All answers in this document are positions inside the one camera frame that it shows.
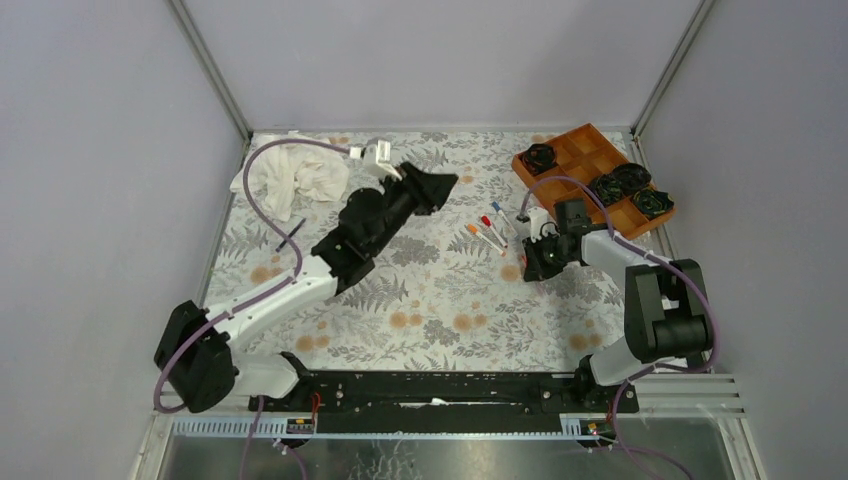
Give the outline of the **white pen blue tip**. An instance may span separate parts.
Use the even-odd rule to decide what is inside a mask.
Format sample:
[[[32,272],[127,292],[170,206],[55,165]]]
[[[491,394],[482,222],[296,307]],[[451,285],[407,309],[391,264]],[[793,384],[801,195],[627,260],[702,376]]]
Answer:
[[[492,205],[493,209],[495,210],[496,214],[498,215],[498,217],[502,220],[504,226],[506,227],[506,230],[509,232],[511,237],[518,239],[520,237],[518,230],[515,228],[512,221],[506,215],[505,211],[500,206],[500,204],[497,201],[492,201],[491,205]]]

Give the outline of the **white pen red tip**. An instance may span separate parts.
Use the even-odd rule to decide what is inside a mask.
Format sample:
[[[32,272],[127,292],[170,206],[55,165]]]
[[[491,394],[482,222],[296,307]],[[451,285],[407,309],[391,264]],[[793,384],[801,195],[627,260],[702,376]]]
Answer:
[[[506,251],[497,243],[489,239],[486,235],[481,233],[477,227],[472,224],[468,224],[466,226],[467,230],[476,238],[484,242],[488,247],[490,247],[494,252],[496,252],[499,256],[504,257],[506,255]]]
[[[499,245],[501,247],[503,247],[504,249],[507,249],[508,248],[508,242],[501,235],[501,233],[497,230],[497,228],[495,227],[495,225],[491,221],[491,219],[486,215],[482,215],[481,221],[486,226],[486,228],[494,235],[494,237],[497,239],[497,242],[499,243]]]

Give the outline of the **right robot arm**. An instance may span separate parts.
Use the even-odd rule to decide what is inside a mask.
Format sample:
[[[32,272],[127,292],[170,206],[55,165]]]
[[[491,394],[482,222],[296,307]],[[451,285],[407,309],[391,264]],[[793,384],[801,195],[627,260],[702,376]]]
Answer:
[[[601,270],[623,294],[622,337],[579,368],[583,378],[573,396],[583,410],[601,410],[613,398],[612,385],[642,372],[717,353],[717,327],[697,262],[643,249],[609,224],[594,222],[580,199],[559,202],[552,212],[532,207],[517,219],[528,228],[525,281],[545,281],[578,264]]]

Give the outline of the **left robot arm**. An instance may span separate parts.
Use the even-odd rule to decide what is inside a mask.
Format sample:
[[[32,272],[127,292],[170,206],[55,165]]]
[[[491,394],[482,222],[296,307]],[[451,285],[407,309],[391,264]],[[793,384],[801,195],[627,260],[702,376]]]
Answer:
[[[354,191],[338,225],[274,286],[257,287],[211,307],[186,301],[171,313],[154,353],[161,374],[155,408],[205,412],[229,396],[273,398],[296,411],[309,401],[305,368],[291,355],[245,354],[243,348],[292,314],[329,300],[363,280],[376,257],[412,216],[431,215],[458,177],[426,173],[410,162],[381,187]]]

